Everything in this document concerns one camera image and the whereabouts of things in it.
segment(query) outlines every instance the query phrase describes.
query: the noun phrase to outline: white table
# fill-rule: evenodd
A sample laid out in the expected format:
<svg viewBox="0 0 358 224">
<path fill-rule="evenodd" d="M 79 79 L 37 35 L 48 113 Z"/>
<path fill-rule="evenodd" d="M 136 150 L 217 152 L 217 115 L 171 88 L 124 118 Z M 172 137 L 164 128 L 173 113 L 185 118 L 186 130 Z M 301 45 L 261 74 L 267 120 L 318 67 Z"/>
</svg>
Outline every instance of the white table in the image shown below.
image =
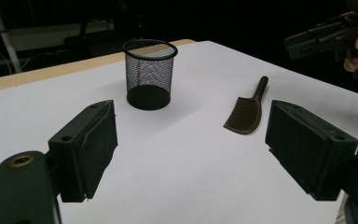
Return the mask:
<svg viewBox="0 0 358 224">
<path fill-rule="evenodd" d="M 210 41 L 178 49 L 172 100 L 157 111 L 126 101 L 124 61 L 0 90 L 0 162 L 46 153 L 49 138 L 81 110 L 113 99 L 113 159 L 92 200 L 59 199 L 63 223 L 335 223 L 343 193 L 316 202 L 280 166 L 265 143 L 269 109 L 272 100 L 300 105 L 358 138 L 358 94 Z M 223 128 L 262 76 L 269 83 L 258 129 Z"/>
</svg>

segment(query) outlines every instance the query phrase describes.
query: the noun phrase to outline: black mesh cup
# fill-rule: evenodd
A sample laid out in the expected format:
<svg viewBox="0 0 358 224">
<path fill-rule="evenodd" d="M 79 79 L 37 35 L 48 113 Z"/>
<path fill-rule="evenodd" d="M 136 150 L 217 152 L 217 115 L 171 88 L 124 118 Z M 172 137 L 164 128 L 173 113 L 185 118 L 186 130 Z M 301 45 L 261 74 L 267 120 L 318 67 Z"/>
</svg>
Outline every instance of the black mesh cup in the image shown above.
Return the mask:
<svg viewBox="0 0 358 224">
<path fill-rule="evenodd" d="M 173 58 L 177 48 L 154 39 L 137 39 L 124 44 L 127 101 L 143 110 L 157 110 L 171 100 Z"/>
</svg>

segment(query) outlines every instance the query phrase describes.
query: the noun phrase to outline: wooden table edge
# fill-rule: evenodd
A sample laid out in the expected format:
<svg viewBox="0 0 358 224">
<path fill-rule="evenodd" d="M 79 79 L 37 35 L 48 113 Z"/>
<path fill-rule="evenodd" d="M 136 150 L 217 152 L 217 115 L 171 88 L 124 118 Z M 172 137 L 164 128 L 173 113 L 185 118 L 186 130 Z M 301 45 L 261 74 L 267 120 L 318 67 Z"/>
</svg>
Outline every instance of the wooden table edge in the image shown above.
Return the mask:
<svg viewBox="0 0 358 224">
<path fill-rule="evenodd" d="M 175 46 L 195 43 L 191 39 L 181 39 L 171 42 Z M 0 90 L 32 83 L 52 77 L 60 77 L 67 74 L 116 63 L 124 60 L 124 52 L 109 54 L 102 57 L 87 59 L 74 63 L 65 63 L 47 68 L 37 69 L 29 72 L 18 73 L 10 76 L 0 77 Z"/>
</svg>

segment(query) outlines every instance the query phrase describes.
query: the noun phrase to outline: spatula handle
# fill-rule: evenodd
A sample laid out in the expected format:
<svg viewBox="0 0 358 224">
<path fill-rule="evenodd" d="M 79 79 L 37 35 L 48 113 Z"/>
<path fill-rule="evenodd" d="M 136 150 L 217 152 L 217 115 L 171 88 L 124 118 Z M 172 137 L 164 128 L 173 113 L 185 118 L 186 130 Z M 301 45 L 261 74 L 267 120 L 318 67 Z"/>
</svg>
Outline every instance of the spatula handle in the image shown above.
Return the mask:
<svg viewBox="0 0 358 224">
<path fill-rule="evenodd" d="M 260 81 L 258 82 L 257 89 L 255 90 L 255 95 L 252 97 L 252 99 L 261 102 L 261 99 L 263 98 L 264 90 L 267 87 L 267 83 L 269 83 L 268 77 L 261 77 Z"/>
</svg>

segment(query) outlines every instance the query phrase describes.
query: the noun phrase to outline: metal pole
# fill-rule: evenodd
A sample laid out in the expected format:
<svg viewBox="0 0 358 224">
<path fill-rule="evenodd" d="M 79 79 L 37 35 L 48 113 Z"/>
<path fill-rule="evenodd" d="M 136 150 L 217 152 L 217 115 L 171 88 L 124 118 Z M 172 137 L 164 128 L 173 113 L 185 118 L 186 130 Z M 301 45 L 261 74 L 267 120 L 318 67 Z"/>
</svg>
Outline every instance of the metal pole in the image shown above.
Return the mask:
<svg viewBox="0 0 358 224">
<path fill-rule="evenodd" d="M 8 53 L 8 56 L 10 57 L 10 60 L 13 64 L 14 70 L 16 71 L 16 73 L 21 73 L 22 69 L 20 66 L 19 58 L 17 57 L 16 50 L 14 50 L 13 46 L 10 43 L 7 29 L 4 25 L 1 14 L 0 14 L 0 33 L 1 33 L 2 39 L 4 40 L 5 46 L 7 48 L 7 53 Z"/>
</svg>

